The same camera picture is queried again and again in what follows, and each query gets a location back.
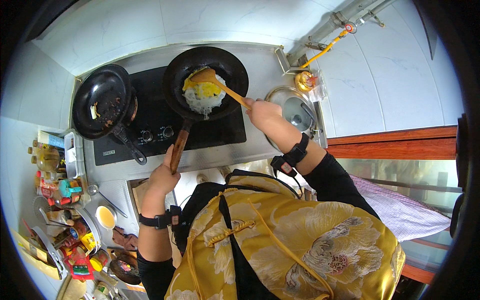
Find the black frying pan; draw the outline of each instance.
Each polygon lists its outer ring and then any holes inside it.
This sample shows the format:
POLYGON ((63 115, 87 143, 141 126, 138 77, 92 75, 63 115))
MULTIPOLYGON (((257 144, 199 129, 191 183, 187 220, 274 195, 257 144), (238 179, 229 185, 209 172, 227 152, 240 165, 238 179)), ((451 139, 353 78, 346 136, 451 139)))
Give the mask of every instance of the black frying pan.
POLYGON ((73 100, 72 118, 78 133, 87 140, 96 140, 113 133, 130 150, 140 164, 145 155, 127 138, 123 117, 132 99, 132 84, 127 71, 119 65, 106 65, 93 71, 82 83, 73 100), (90 107, 96 103, 100 116, 92 119, 90 107))
MULTIPOLYGON (((248 91, 248 75, 245 67, 233 54, 215 47, 196 47, 179 54, 165 70, 163 77, 163 92, 170 107, 184 118, 183 126, 173 148, 170 169, 172 174, 177 172, 181 154, 190 134, 193 123, 204 120, 204 115, 190 109, 183 96, 185 79, 195 70, 210 67, 225 80, 226 86, 245 97, 248 91)), ((240 104, 229 95, 222 100, 222 105, 213 108, 208 120, 222 118, 240 104)))

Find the stove knob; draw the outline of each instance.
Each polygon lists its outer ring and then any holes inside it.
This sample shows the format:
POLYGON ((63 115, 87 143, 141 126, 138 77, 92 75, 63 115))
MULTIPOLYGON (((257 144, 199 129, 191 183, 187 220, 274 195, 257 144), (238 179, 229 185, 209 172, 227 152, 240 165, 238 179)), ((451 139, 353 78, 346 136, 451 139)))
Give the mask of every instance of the stove knob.
POLYGON ((165 137, 172 137, 172 136, 173 136, 173 129, 172 129, 170 126, 166 127, 166 128, 163 130, 163 135, 164 135, 165 137))
POLYGON ((153 139, 153 136, 152 136, 152 133, 147 130, 147 131, 144 131, 144 133, 142 134, 142 138, 144 141, 149 142, 153 139))

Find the white tiled wall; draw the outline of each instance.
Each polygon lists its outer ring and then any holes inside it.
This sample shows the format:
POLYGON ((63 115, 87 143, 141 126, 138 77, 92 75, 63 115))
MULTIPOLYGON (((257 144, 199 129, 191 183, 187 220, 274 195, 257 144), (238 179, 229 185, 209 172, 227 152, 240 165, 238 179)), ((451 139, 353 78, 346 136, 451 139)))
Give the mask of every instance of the white tiled wall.
POLYGON ((456 125, 462 96, 441 40, 432 61, 409 0, 396 1, 378 17, 385 28, 371 19, 312 64, 323 71, 328 90, 329 100, 322 102, 327 136, 456 125))
POLYGON ((6 78, 2 116, 57 129, 69 127, 75 77, 32 42, 19 47, 6 78))
POLYGON ((34 43, 70 73, 80 75, 167 41, 158 0, 93 0, 34 43))
POLYGON ((167 44, 243 41, 292 49, 349 0, 92 0, 34 43, 74 75, 167 44))
MULTIPOLYGON (((27 148, 32 145, 38 130, 55 131, 54 128, 0 117, 2 212, 8 226, 23 235, 28 232, 22 218, 30 227, 40 225, 32 207, 33 198, 36 196, 33 180, 38 168, 30 162, 31 155, 27 153, 27 148)), ((46 276, 27 262, 24 262, 24 266, 44 297, 55 299, 61 281, 46 276)))

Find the brown cloth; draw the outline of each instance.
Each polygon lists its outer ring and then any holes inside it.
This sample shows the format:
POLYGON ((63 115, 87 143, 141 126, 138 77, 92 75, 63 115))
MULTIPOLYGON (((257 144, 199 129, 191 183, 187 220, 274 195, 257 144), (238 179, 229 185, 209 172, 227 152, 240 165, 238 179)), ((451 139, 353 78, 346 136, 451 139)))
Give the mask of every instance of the brown cloth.
POLYGON ((123 228, 115 226, 112 240, 127 251, 135 251, 138 247, 138 237, 134 234, 124 234, 123 228))

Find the pink checkered cloth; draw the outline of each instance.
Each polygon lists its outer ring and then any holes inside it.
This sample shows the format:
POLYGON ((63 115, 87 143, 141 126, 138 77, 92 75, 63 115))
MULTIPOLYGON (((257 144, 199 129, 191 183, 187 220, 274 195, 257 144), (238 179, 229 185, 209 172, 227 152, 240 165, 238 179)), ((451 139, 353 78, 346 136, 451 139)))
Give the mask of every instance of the pink checkered cloth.
POLYGON ((350 174, 359 193, 399 242, 426 237, 450 226, 450 218, 424 202, 350 174))

